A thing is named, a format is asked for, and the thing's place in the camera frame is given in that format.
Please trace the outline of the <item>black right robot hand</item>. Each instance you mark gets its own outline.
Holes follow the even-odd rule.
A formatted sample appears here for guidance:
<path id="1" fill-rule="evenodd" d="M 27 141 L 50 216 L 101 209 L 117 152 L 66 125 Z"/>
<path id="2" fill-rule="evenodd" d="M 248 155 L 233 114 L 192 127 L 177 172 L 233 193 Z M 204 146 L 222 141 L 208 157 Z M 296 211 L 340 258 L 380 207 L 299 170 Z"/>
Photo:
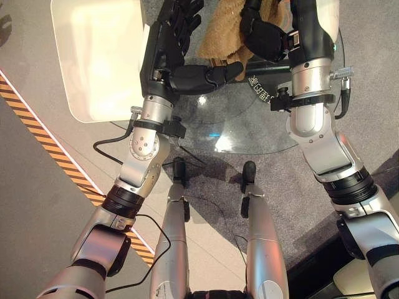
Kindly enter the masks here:
<path id="1" fill-rule="evenodd" d="M 291 1 L 292 30 L 261 19 L 261 1 L 246 1 L 241 10 L 240 32 L 244 45 L 270 62 L 289 57 L 293 68 L 314 59 L 334 59 L 339 31 L 338 1 Z"/>

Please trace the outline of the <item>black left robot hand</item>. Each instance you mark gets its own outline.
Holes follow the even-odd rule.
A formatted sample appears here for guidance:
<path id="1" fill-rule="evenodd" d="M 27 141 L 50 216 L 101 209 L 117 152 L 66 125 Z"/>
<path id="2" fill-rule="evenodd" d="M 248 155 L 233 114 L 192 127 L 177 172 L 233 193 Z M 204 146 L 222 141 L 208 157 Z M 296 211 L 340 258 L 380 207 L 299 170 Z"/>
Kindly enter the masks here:
<path id="1" fill-rule="evenodd" d="M 201 24 L 203 1 L 164 1 L 150 26 L 140 71 L 142 95 L 175 103 L 180 95 L 211 93 L 243 71 L 240 62 L 226 66 L 186 65 L 193 31 Z"/>

